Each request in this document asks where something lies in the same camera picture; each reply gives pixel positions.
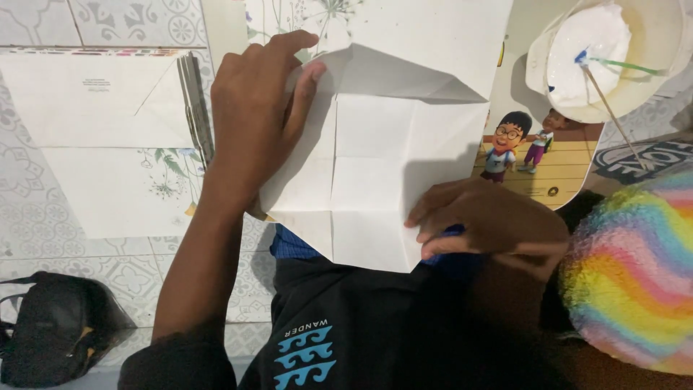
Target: cartoon boy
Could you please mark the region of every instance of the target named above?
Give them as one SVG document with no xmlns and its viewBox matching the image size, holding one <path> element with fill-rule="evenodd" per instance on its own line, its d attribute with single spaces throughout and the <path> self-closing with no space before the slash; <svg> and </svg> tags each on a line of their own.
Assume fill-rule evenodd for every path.
<svg viewBox="0 0 693 390">
<path fill-rule="evenodd" d="M 486 168 L 481 177 L 494 183 L 503 183 L 505 170 L 515 171 L 513 149 L 525 143 L 532 128 L 532 117 L 522 111 L 513 111 L 503 117 L 493 134 L 493 148 L 486 152 Z"/>
<path fill-rule="evenodd" d="M 526 171 L 529 169 L 530 173 L 536 173 L 536 166 L 539 165 L 542 156 L 548 150 L 548 146 L 553 142 L 554 131 L 567 128 L 569 123 L 570 119 L 561 115 L 560 112 L 553 108 L 549 110 L 549 115 L 544 118 L 544 122 L 541 124 L 542 129 L 536 134 L 536 139 L 527 151 L 525 166 L 520 167 L 518 170 Z"/>
</svg>

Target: black t-shirt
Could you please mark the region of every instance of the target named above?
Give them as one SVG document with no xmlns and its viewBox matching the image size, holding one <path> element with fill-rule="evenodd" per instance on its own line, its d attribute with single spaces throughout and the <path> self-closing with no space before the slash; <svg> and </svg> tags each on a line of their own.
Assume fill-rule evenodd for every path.
<svg viewBox="0 0 693 390">
<path fill-rule="evenodd" d="M 464 315 L 464 286 L 279 260 L 272 335 L 239 389 L 569 389 L 537 348 Z M 224 346 L 176 334 L 127 359 L 120 389 L 236 389 Z"/>
</svg>

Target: glasses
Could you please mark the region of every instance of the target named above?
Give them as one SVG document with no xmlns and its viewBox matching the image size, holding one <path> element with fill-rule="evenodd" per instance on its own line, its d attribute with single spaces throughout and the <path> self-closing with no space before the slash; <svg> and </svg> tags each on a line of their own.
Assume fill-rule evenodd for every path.
<svg viewBox="0 0 693 390">
<path fill-rule="evenodd" d="M 510 139 L 510 140 L 516 139 L 517 137 L 520 137 L 520 135 L 521 135 L 520 133 L 516 132 L 515 130 L 508 131 L 503 126 L 496 128 L 495 134 L 496 135 L 504 135 L 505 134 L 508 137 L 508 139 Z"/>
</svg>

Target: hand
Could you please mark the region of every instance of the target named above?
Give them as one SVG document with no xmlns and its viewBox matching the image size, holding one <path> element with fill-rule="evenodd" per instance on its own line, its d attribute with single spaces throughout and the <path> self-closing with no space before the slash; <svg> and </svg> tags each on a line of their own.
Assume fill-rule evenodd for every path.
<svg viewBox="0 0 693 390">
<path fill-rule="evenodd" d="M 458 223 L 464 225 L 464 234 L 438 237 Z M 568 247 L 568 228 L 548 207 L 479 178 L 434 185 L 405 226 L 421 226 L 416 240 L 423 244 L 425 260 L 461 252 L 560 256 Z"/>
<path fill-rule="evenodd" d="M 208 187 L 247 205 L 286 161 L 326 67 L 306 65 L 288 99 L 287 78 L 301 66 L 294 54 L 317 42 L 317 35 L 299 30 L 275 35 L 264 47 L 252 44 L 243 55 L 224 56 L 211 88 L 215 155 L 205 175 Z"/>
</svg>

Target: rainbow hat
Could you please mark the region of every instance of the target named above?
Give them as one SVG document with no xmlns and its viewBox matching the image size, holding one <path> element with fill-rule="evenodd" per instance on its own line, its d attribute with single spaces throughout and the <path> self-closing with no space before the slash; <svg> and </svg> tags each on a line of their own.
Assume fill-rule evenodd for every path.
<svg viewBox="0 0 693 390">
<path fill-rule="evenodd" d="M 588 343 L 693 375 L 693 172 L 609 196 L 577 228 L 560 272 L 570 320 Z"/>
</svg>

